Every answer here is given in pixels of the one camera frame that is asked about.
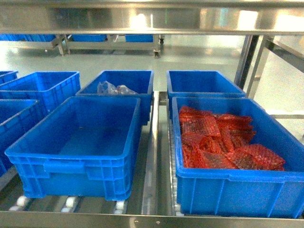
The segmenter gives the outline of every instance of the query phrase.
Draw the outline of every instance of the epoxy floor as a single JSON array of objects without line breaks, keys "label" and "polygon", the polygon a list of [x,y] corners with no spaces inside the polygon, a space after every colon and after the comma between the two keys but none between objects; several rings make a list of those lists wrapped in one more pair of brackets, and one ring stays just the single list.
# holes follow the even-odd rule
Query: epoxy floor
[{"label": "epoxy floor", "polygon": [[[301,37],[277,37],[304,52]],[[234,79],[244,37],[166,35],[161,58],[152,51],[72,51],[64,57],[57,50],[8,49],[0,42],[0,70],[18,70],[19,77],[34,71],[80,71],[81,86],[102,70],[154,70],[154,90],[166,91],[167,70],[217,70]],[[304,110],[304,77],[274,54],[270,54],[255,100],[265,109]],[[166,121],[165,112],[160,122]],[[279,120],[297,139],[303,141],[303,120]]]}]

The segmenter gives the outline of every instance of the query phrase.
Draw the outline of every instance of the blue plastic crate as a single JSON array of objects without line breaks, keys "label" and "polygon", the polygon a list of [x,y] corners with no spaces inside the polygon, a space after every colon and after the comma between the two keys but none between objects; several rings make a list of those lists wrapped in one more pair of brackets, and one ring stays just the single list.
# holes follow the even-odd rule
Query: blue plastic crate
[{"label": "blue plastic crate", "polygon": [[[260,143],[286,160],[286,171],[184,168],[178,111],[183,106],[216,114],[248,115]],[[177,202],[186,214],[297,218],[304,210],[304,146],[256,102],[246,98],[172,99]]]},{"label": "blue plastic crate", "polygon": [[22,34],[21,39],[31,42],[50,42],[56,38],[53,34]]},{"label": "blue plastic crate", "polygon": [[150,70],[106,70],[102,71],[97,78],[82,88],[76,95],[98,96],[97,86],[99,82],[108,81],[114,86],[126,85],[129,89],[137,92],[136,95],[109,95],[120,97],[138,97],[141,99],[141,122],[147,125],[150,120],[151,99],[153,91],[154,71]]},{"label": "blue plastic crate", "polygon": [[0,85],[0,98],[39,100],[47,115],[79,89],[79,72],[35,72]]},{"label": "blue plastic crate", "polygon": [[15,80],[18,71],[0,71],[0,85]]},{"label": "blue plastic crate", "polygon": [[130,196],[141,135],[140,99],[71,97],[5,154],[25,195]]},{"label": "blue plastic crate", "polygon": [[218,71],[167,71],[169,110],[175,96],[245,97],[245,92]]},{"label": "blue plastic crate", "polygon": [[19,41],[22,40],[18,34],[0,34],[0,41]]},{"label": "blue plastic crate", "polygon": [[76,42],[103,42],[106,39],[105,34],[90,35],[90,34],[74,34],[72,38]]},{"label": "blue plastic crate", "polygon": [[153,35],[125,35],[125,41],[127,42],[140,42],[140,43],[152,43]]},{"label": "blue plastic crate", "polygon": [[12,166],[4,151],[42,118],[39,101],[0,100],[0,176]]}]

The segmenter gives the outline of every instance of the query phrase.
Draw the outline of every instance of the blue bin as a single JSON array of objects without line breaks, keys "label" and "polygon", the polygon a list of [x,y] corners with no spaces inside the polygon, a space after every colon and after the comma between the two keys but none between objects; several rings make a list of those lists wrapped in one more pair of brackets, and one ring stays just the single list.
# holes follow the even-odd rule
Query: blue bin
[{"label": "blue bin", "polygon": [[100,35],[75,34],[72,35],[72,38],[76,42],[104,42],[106,39],[106,35],[105,34],[100,34]]},{"label": "blue bin", "polygon": [[130,196],[140,99],[71,97],[9,147],[25,196]]},{"label": "blue bin", "polygon": [[0,85],[15,80],[18,71],[0,71]]},{"label": "blue bin", "polygon": [[50,42],[56,38],[53,34],[23,34],[21,39],[31,42]]},{"label": "blue bin", "polygon": [[39,101],[0,100],[0,176],[12,166],[4,151],[42,118]]},{"label": "blue bin", "polygon": [[169,110],[175,96],[245,97],[243,90],[218,71],[167,71]]},{"label": "blue bin", "polygon": [[0,85],[0,98],[39,100],[45,116],[79,89],[79,72],[35,72]]},{"label": "blue bin", "polygon": [[153,91],[154,71],[150,70],[120,70],[102,71],[97,78],[82,88],[76,95],[98,96],[97,86],[99,82],[108,81],[114,86],[125,85],[137,92],[136,95],[109,95],[119,97],[138,97],[141,99],[141,122],[147,125],[150,120],[151,99]]},{"label": "blue bin", "polygon": [[0,41],[19,41],[22,37],[18,34],[0,34]]},{"label": "blue bin", "polygon": [[152,43],[153,35],[125,35],[126,42]]},{"label": "blue bin", "polygon": [[[286,160],[286,171],[184,168],[179,110],[183,106],[253,118],[260,143]],[[304,146],[256,102],[247,98],[172,99],[177,202],[186,214],[297,218],[304,210]]]}]

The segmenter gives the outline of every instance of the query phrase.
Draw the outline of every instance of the clear plastic bag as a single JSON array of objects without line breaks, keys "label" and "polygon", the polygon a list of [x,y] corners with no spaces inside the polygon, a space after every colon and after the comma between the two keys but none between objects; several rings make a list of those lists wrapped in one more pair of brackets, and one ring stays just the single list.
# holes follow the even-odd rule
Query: clear plastic bag
[{"label": "clear plastic bag", "polygon": [[118,94],[116,87],[108,81],[99,82],[97,86],[98,95],[116,95]]},{"label": "clear plastic bag", "polygon": [[129,89],[128,87],[126,87],[125,85],[119,85],[117,87],[117,92],[118,94],[122,94],[122,95],[126,95],[126,94],[137,94],[137,92]]}]

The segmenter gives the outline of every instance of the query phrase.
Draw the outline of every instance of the metal rail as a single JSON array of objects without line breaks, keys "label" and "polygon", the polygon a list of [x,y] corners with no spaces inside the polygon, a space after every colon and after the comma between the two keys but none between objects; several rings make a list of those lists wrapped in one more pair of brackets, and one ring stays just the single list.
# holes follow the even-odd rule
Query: metal rail
[{"label": "metal rail", "polygon": [[0,15],[0,33],[304,34],[303,0],[2,0]]}]

